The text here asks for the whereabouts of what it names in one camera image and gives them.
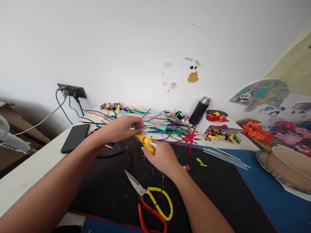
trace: black phone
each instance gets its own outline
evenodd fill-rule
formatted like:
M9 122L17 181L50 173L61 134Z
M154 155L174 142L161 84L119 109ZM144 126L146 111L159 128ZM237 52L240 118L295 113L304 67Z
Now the black phone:
M73 126L61 149L64 154L72 152L87 136L90 124Z

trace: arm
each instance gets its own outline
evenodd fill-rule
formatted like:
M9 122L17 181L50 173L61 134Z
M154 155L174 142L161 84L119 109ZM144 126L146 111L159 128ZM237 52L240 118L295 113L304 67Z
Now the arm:
M234 232L216 206L179 164L172 147L166 142L152 141L156 144L155 155L144 147L142 150L146 158L175 183L187 209L193 233Z
M0 218L0 232L51 232L73 202L100 148L141 134L138 128L144 128L141 118L122 116L87 137Z

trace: white fan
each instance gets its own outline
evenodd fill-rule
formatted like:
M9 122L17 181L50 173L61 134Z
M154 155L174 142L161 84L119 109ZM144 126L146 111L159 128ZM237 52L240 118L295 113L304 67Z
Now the white fan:
M3 116L0 115L0 146L10 150L23 152L28 156L31 156L37 152L35 149L32 149L28 143L9 133L9 131L9 123Z

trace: hand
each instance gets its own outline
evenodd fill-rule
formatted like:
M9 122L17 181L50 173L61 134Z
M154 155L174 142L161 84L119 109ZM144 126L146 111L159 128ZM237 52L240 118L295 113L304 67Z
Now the hand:
M118 142L142 134L139 128L145 128L140 117L121 116L97 130L93 134L93 138L101 145L108 142Z
M160 142L151 139L156 144L155 154L153 155L145 147L142 147L142 151L146 158L161 172L171 178L180 167L182 167L170 144L166 142Z

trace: wall socket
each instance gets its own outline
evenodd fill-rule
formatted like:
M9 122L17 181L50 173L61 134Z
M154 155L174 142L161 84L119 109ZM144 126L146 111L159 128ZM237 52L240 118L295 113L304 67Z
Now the wall socket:
M77 86L61 84L61 83L58 83L57 85L58 85L58 87L66 87L67 91L69 91L69 93L71 92L70 96L73 96L75 91L79 91L82 94L80 96L80 98L85 98L86 99L86 94L85 94L85 91L84 91L83 87L77 87Z

